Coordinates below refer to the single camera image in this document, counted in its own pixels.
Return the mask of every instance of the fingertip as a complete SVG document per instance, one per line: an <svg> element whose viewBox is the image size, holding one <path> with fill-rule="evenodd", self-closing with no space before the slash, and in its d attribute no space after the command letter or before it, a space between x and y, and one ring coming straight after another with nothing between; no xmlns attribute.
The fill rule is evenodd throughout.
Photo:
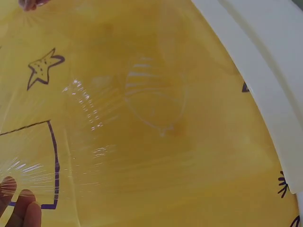
<svg viewBox="0 0 303 227"><path fill-rule="evenodd" d="M24 227L40 227L41 226L41 205L34 201L27 207L24 218Z"/></svg>
<svg viewBox="0 0 303 227"><path fill-rule="evenodd" d="M32 205L32 206L38 206L39 208L41 208L41 204L40 203L38 203L37 201L34 201L34 202L32 202L30 205Z"/></svg>

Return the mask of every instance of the yellow surface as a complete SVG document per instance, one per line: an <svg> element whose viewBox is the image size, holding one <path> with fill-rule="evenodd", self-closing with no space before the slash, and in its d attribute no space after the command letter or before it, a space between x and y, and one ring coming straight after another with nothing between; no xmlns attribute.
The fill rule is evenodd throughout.
<svg viewBox="0 0 303 227"><path fill-rule="evenodd" d="M297 217L259 111L189 0L52 0L29 13L2 0L0 46L1 176L53 203L57 145L59 200L44 227ZM48 84L35 81L53 64Z"/></svg>

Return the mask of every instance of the purple outline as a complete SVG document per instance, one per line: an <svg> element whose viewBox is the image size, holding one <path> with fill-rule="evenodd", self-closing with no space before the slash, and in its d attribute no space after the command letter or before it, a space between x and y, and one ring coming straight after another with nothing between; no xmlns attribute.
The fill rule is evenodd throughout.
<svg viewBox="0 0 303 227"><path fill-rule="evenodd" d="M20 131L22 129L27 129L27 128L33 127L35 125L43 124L43 123L47 123L49 131L50 131L51 136L52 136L52 141L53 141L53 150L54 150L54 153L55 153L55 187L54 187L53 204L42 204L41 205L41 209L54 210L54 209L57 208L58 198L59 198L59 190L60 190L60 178L59 178L60 164L59 164L59 159L58 159L57 142L56 142L55 135L53 133L53 128L52 128L52 125L51 125L51 121L48 120L48 121L44 121L44 122L38 122L38 123L30 124L28 126L24 126L24 127L19 128L19 129L15 129L15 130L12 130L12 131L0 133L0 136L7 135L7 134L10 134L10 133L13 133L13 132L16 132L16 131ZM9 205L10 206L15 206L16 202L10 202Z"/></svg>
<svg viewBox="0 0 303 227"><path fill-rule="evenodd" d="M250 90L248 89L246 83L244 82L243 84L243 87L242 87L242 92L245 93L245 92L250 92Z"/></svg>
<svg viewBox="0 0 303 227"><path fill-rule="evenodd" d="M36 72L36 70L35 70L32 66L30 66L30 65L31 65L32 63L36 62L36 61L33 61L33 62L31 62L31 63L28 64L28 67L32 70L32 74L30 75L30 78L29 78L28 83L27 83L27 91L28 91L28 90L29 90L37 81L39 81L39 82L42 83L42 84L46 84L46 85L47 85L47 84L49 83L49 69L50 69L51 67L53 67L53 66L56 66L56 65L59 65L59 64L65 62L65 58L64 58L63 56L61 56L61 55L54 55L55 51L56 51L56 48L54 47L54 48L53 48L49 53L47 53L45 56L43 56L42 58L36 60L36 61L41 61L41 60L43 60L45 57L47 57L49 54L51 54L51 57L50 57L50 58L58 59L58 60L59 60L59 61L56 62L55 64L52 64L52 65L50 65L50 66L47 67L47 81L45 81L45 80L43 80L43 79L37 77L37 78L34 80L34 82L31 83L31 80L32 80L33 76L34 76L37 72Z"/></svg>

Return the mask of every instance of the plastic wrap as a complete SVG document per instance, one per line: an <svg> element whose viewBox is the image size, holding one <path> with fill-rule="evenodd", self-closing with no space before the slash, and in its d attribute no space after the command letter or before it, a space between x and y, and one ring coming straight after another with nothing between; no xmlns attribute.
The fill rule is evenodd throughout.
<svg viewBox="0 0 303 227"><path fill-rule="evenodd" d="M44 227L299 224L258 108L191 1L2 0L0 46L0 175L18 184L2 225L23 189Z"/></svg>

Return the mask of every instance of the clear plastic film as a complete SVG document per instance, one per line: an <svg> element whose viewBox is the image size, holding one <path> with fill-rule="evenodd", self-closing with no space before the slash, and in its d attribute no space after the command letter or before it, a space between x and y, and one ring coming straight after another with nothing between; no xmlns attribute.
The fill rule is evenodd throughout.
<svg viewBox="0 0 303 227"><path fill-rule="evenodd" d="M44 227L298 225L258 108L190 0L2 0L0 46L0 177L17 182L1 225L23 189Z"/></svg>

